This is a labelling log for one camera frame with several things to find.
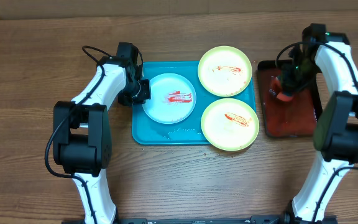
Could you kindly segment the orange sponge with dark scourer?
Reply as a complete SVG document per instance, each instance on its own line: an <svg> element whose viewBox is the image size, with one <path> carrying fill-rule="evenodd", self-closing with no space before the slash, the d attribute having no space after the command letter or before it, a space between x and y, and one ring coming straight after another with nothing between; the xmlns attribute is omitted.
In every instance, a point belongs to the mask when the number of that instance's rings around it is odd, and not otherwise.
<svg viewBox="0 0 358 224"><path fill-rule="evenodd" d="M292 94L283 91L278 77L271 80L269 92L274 98L282 102L290 102L294 98Z"/></svg>

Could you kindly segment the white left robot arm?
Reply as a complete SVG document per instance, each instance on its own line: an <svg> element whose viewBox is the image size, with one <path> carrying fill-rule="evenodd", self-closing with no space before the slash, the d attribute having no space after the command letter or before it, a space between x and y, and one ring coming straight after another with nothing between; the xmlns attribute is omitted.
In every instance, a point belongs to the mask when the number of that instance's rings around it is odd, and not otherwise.
<svg viewBox="0 0 358 224"><path fill-rule="evenodd" d="M106 175L112 154L108 111L114 101L144 104L151 98L150 82L142 77L142 54L132 43L119 43L115 55L105 52L95 62L86 88L55 104L44 159L52 175L74 181L85 210L82 223L118 223Z"/></svg>

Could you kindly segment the white round plate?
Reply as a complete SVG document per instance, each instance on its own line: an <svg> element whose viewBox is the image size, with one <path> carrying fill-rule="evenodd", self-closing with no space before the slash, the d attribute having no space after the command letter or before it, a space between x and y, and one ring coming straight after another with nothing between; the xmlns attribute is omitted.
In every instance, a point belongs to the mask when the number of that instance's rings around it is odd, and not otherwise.
<svg viewBox="0 0 358 224"><path fill-rule="evenodd" d="M194 110L196 91L191 82L176 73L163 73L150 80L151 98L143 104L146 115L162 124L175 124Z"/></svg>

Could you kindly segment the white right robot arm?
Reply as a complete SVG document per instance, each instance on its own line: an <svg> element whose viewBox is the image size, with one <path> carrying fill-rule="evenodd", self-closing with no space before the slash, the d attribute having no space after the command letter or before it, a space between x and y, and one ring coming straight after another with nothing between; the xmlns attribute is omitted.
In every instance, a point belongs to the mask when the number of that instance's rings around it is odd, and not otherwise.
<svg viewBox="0 0 358 224"><path fill-rule="evenodd" d="M358 70L344 33L328 32L324 24L312 23L300 42L285 47L291 63L281 70L274 84L276 97L290 101L322 73L330 99L313 133L316 149L311 170L299 193L290 201L280 223L337 223L324 216L342 178L358 166Z"/></svg>

